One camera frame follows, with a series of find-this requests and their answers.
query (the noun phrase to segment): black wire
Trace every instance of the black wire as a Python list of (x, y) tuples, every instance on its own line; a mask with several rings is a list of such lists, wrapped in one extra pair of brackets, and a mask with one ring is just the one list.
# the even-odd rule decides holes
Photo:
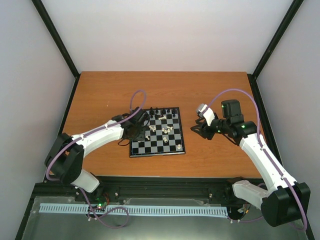
[(226, 139), (228, 139), (231, 143), (233, 143), (234, 145), (237, 145), (234, 141), (231, 140), (231, 138), (229, 138), (227, 135), (222, 134), (222, 136), (224, 136)]
[(250, 204), (250, 203), (248, 203), (248, 204), (249, 204), (250, 206), (249, 206), (247, 209), (245, 209), (244, 214), (242, 215), (242, 217), (240, 217), (239, 220), (243, 219), (243, 218), (245, 217), (245, 215), (247, 215), (246, 211), (249, 211), (249, 209), (251, 208), (251, 204)]
[(120, 143), (122, 143), (123, 140), (124, 140), (124, 139), (121, 139), (121, 140), (118, 142), (118, 145), (119, 145), (119, 146), (125, 147), (125, 146), (128, 146), (128, 145), (130, 144), (130, 140), (129, 140), (129, 142), (128, 142), (127, 144), (121, 145)]
[(147, 125), (149, 124), (149, 122), (150, 122), (150, 115), (148, 114), (148, 122), (147, 122), (144, 126), (142, 126), (142, 127), (147, 126)]

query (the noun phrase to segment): cable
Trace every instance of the cable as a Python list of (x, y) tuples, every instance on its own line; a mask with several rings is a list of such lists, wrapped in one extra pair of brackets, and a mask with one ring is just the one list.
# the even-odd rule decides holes
[[(132, 113), (130, 116), (126, 117), (125, 119), (121, 120), (121, 121), (118, 121), (118, 122), (115, 122), (115, 123), (112, 123), (110, 125), (108, 125), (107, 127), (108, 128), (111, 128), (111, 127), (114, 127), (116, 125), (119, 125), (119, 124), (122, 124), (124, 123), (125, 121), (128, 121), (129, 119), (133, 118), (145, 105), (146, 103), (146, 100), (147, 100), (147, 94), (144, 90), (142, 89), (139, 89), (137, 90), (131, 97), (131, 100), (130, 100), (130, 112), (132, 111), (132, 101), (134, 99), (134, 97), (136, 96), (137, 93), (143, 93), (143, 102), (142, 104), (139, 106), (139, 108), (137, 109), (137, 111), (135, 111), (134, 113)], [(105, 130), (106, 129), (106, 126), (103, 125), (103, 126), (100, 126), (100, 127), (97, 127), (85, 134), (83, 134), (83, 138), (86, 138), (88, 136), (90, 136), (91, 134), (94, 134), (96, 132), (99, 132), (101, 130)], [(59, 181), (58, 178), (53, 178), (53, 177), (50, 177), (50, 171), (51, 171), (51, 168), (52, 166), (55, 164), (55, 162), (57, 161), (57, 159), (70, 147), (72, 146), (73, 144), (75, 144), (76, 142), (78, 142), (79, 140), (81, 140), (82, 138), (81, 137), (78, 137), (76, 138), (75, 140), (71, 141), (70, 143), (68, 143), (64, 148), (62, 148), (58, 153), (57, 155), (52, 159), (52, 161), (50, 162), (50, 164), (48, 165), (46, 171), (45, 171), (45, 176), (48, 180), (50, 181)]]
[[(263, 150), (263, 152), (265, 153), (265, 155), (267, 156), (267, 158), (270, 160), (270, 162), (271, 162), (272, 165), (274, 166), (274, 168), (277, 170), (277, 172), (279, 173), (279, 175), (280, 175), (281, 177), (283, 177), (283, 176), (284, 176), (284, 173), (283, 173), (283, 172), (281, 171), (281, 169), (278, 167), (278, 165), (276, 164), (276, 162), (272, 159), (272, 157), (271, 157), (270, 154), (267, 152), (267, 150), (263, 148), (263, 144), (262, 144), (261, 139), (260, 139), (260, 117), (259, 117), (258, 106), (257, 106), (257, 104), (256, 104), (256, 102), (255, 102), (255, 99), (254, 99), (249, 93), (247, 93), (247, 92), (244, 91), (244, 90), (237, 89), (237, 88), (230, 88), (230, 89), (224, 90), (224, 91), (220, 92), (217, 96), (215, 96), (215, 97), (212, 99), (212, 101), (211, 101), (211, 102), (208, 104), (208, 106), (204, 109), (204, 111), (202, 112), (202, 114), (204, 114), (204, 113), (208, 110), (208, 108), (214, 103), (214, 101), (215, 101), (218, 97), (220, 97), (220, 96), (221, 96), (222, 94), (224, 94), (224, 93), (231, 92), (231, 91), (241, 92), (241, 93), (247, 95), (247, 96), (251, 99), (251, 101), (252, 101), (252, 103), (253, 103), (253, 105), (254, 105), (254, 108), (255, 108), (255, 112), (256, 112), (256, 121), (257, 121), (256, 137), (257, 137), (257, 140), (258, 140), (258, 142), (259, 142), (259, 145), (260, 145), (260, 147), (262, 148), (262, 150)], [(306, 216), (306, 213), (305, 213), (305, 211), (304, 211), (304, 209), (303, 209), (303, 207), (302, 207), (302, 204), (301, 204), (301, 202), (300, 202), (300, 200), (299, 200), (299, 197), (297, 196), (294, 188), (291, 186), (291, 184), (290, 184), (290, 182), (288, 181), (288, 179), (287, 179), (286, 177), (283, 177), (282, 179), (285, 181), (285, 183), (288, 185), (290, 191), (292, 192), (293, 197), (294, 197), (294, 199), (295, 199), (295, 201), (296, 201), (296, 203), (297, 203), (297, 205), (298, 205), (298, 207), (299, 207), (299, 210), (300, 210), (300, 213), (301, 213), (301, 216), (302, 216), (303, 227), (302, 227), (302, 228), (298, 228), (298, 227), (296, 227), (296, 226), (294, 226), (294, 227), (295, 227), (297, 230), (306, 231), (306, 230), (307, 230), (307, 227), (308, 227), (307, 216)], [(259, 217), (259, 218), (257, 218), (257, 219), (253, 219), (253, 220), (250, 220), (250, 221), (246, 221), (246, 222), (247, 222), (247, 223), (251, 223), (251, 222), (254, 222), (254, 221), (256, 221), (256, 220), (259, 220), (260, 218), (263, 218), (263, 216), (261, 216), (261, 217)]]
[(240, 224), (249, 224), (249, 223), (253, 223), (253, 222), (255, 222), (255, 221), (258, 221), (258, 220), (261, 220), (261, 219), (263, 219), (264, 218), (264, 216), (260, 216), (260, 217), (258, 217), (258, 218), (255, 218), (255, 219), (252, 219), (252, 220), (245, 220), (245, 221), (239, 221), (239, 223)]
[(121, 145), (120, 143), (122, 143), (124, 141), (124, 139), (121, 139), (117, 144), (121, 147), (125, 147), (125, 146), (128, 146), (130, 144), (130, 140), (128, 143), (124, 144), (124, 145)]
[[(98, 216), (94, 210), (94, 208), (91, 206), (91, 203), (87, 197), (87, 194), (86, 192), (81, 188), (79, 187), (80, 191), (82, 192), (84, 198), (85, 198), (85, 201), (86, 203), (89, 205), (89, 208), (90, 208), (90, 211), (93, 213), (93, 215), (96, 217), (96, 219), (102, 223), (104, 226), (106, 226), (107, 228), (110, 228), (110, 229), (120, 229), (120, 228), (123, 228), (125, 225), (127, 225), (128, 221), (129, 221), (129, 212), (126, 208), (122, 207), (122, 206), (117, 206), (117, 207), (114, 207), (112, 209), (110, 209), (109, 211), (107, 211), (106, 213), (104, 213), (103, 215), (101, 216)], [(120, 226), (110, 226), (108, 224), (106, 224), (105, 222), (101, 221), (102, 218), (104, 218), (105, 216), (107, 216), (109, 213), (113, 212), (114, 210), (117, 210), (117, 209), (121, 209), (123, 210), (125, 213), (126, 213), (126, 220), (125, 220), (125, 223), (120, 225)]]

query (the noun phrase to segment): metal frame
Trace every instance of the metal frame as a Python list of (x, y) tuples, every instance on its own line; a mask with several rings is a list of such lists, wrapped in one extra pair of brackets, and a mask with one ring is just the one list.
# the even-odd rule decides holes
[[(261, 60), (259, 61), (253, 74), (248, 74), (248, 81), (250, 83), (251, 91), (254, 100), (258, 106), (261, 125), (266, 138), (266, 143), (270, 150), (280, 161), (280, 155), (277, 148), (277, 144), (268, 120), (267, 112), (261, 97), (259, 87), (257, 84), (257, 79), (266, 65), (268, 59), (279, 43), (281, 37), (285, 33), (287, 27), (292, 21), (293, 17), (297, 13), (299, 7), (304, 0), (293, 0), (290, 8), (285, 14), (282, 22), (280, 23), (277, 31), (275, 32), (273, 38), (271, 39), (268, 47), (266, 48)], [(45, 6), (41, 0), (32, 0), (35, 8), (37, 9), (39, 15), (41, 16), (44, 24), (46, 25), (48, 31), (50, 32), (54, 42), (56, 43), (58, 49), (60, 50), (66, 64), (68, 65), (70, 71), (74, 76), (74, 85), (72, 92), (67, 103), (63, 119), (59, 128), (59, 134), (62, 133), (69, 109), (73, 97), (75, 95), (77, 85), (80, 79), (80, 73), (78, 72), (75, 64), (73, 63), (62, 39), (59, 36), (57, 29), (55, 28)], [(232, 207), (233, 205), (242, 204), (243, 201), (239, 200), (230, 204), (223, 197), (223, 191), (227, 179), (225, 178), (169, 178), (169, 177), (99, 177), (104, 183), (108, 183), (110, 200), (111, 201), (123, 201), (126, 198), (175, 198), (175, 199), (198, 199), (202, 201), (207, 201), (211, 204), (221, 204), (223, 206)], [(249, 179), (250, 182), (254, 184), (259, 184), (262, 179)], [(47, 182), (36, 183), (33, 189), (30, 201), (27, 205), (24, 217), (22, 219), (20, 228), (16, 235), (16, 240), (20, 240), (23, 237), (23, 233), (28, 222), (30, 211), (34, 203), (34, 199), (37, 196), (73, 196), (77, 197), (79, 201), (81, 195), (76, 195), (76, 190), (70, 185), (63, 185), (57, 182)], [(314, 235), (312, 229), (308, 222), (308, 228), (306, 234), (309, 240), (314, 240)]]

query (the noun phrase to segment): wooden table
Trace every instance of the wooden table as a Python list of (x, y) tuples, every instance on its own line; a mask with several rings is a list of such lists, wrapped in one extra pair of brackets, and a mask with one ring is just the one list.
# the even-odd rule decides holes
[[(98, 176), (247, 177), (260, 174), (247, 155), (221, 135), (206, 140), (190, 130), (196, 108), (223, 90), (239, 88), (251, 93), (245, 72), (82, 72), (64, 132), (74, 135), (100, 126), (113, 116), (128, 113), (132, 94), (144, 89), (144, 108), (179, 107), (186, 154), (129, 158), (129, 146), (111, 142), (90, 153), (83, 168)], [(133, 107), (143, 96), (137, 94)], [(251, 100), (228, 92), (211, 108), (222, 117), (221, 101), (237, 99), (246, 121), (257, 123)]]

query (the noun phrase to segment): black square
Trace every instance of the black square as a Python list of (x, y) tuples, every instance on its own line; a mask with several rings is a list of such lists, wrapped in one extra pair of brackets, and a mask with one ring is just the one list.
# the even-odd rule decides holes
[(164, 151), (164, 147), (163, 147), (163, 146), (158, 146), (158, 147), (157, 147), (157, 151), (158, 151), (159, 153), (163, 152), (163, 151)]

